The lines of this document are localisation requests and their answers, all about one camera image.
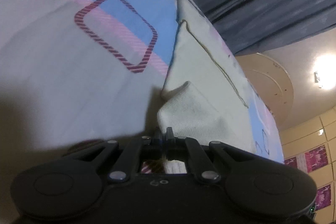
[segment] bed sheet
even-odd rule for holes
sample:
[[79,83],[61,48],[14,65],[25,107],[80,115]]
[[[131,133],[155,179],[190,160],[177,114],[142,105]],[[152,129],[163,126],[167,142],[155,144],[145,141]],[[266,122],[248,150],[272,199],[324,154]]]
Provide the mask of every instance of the bed sheet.
[[[7,223],[16,215],[9,185],[21,170],[83,140],[122,140],[157,125],[178,24],[176,0],[0,0],[0,11]],[[272,115],[252,87],[249,98],[257,154],[282,162]]]

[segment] folded cloth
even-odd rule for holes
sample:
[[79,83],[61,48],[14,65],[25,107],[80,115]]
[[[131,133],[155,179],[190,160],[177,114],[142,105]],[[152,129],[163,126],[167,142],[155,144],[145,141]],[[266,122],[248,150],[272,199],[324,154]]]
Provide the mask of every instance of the folded cloth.
[[[196,11],[192,16],[195,19],[197,15]],[[223,49],[214,54],[216,47],[211,50],[196,38],[191,30],[201,30],[200,38],[211,39],[204,22],[192,20],[192,25],[183,20],[179,28],[162,90],[167,102],[157,114],[160,129],[165,132],[172,127],[175,136],[192,137],[202,145],[217,140],[255,152],[245,94],[248,82],[239,68],[221,58]]]

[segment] wall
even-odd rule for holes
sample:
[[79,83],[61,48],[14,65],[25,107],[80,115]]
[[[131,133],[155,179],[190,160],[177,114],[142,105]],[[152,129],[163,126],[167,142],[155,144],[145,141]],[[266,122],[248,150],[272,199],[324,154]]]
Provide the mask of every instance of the wall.
[[294,156],[298,165],[300,159],[307,159],[310,150],[325,145],[328,164],[309,172],[318,188],[331,185],[331,205],[317,212],[315,221],[318,224],[328,224],[336,220],[335,214],[335,182],[336,182],[336,109],[332,108],[322,115],[316,116],[296,127],[280,133],[285,159]]

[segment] glowing light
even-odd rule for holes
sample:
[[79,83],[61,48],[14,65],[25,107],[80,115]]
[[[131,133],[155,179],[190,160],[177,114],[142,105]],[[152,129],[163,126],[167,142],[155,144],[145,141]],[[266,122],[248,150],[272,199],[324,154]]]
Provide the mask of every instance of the glowing light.
[[336,56],[323,55],[317,58],[315,67],[315,82],[319,87],[330,90],[336,86]]

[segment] silver screw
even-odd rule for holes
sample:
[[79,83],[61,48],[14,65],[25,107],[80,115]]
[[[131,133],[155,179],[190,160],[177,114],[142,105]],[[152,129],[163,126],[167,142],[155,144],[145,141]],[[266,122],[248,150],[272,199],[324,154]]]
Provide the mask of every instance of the silver screw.
[[219,177],[219,175],[215,171],[204,171],[202,173],[202,178],[206,180],[215,180]]
[[114,171],[109,174],[109,177],[113,180],[124,180],[126,178],[126,174],[122,171]]

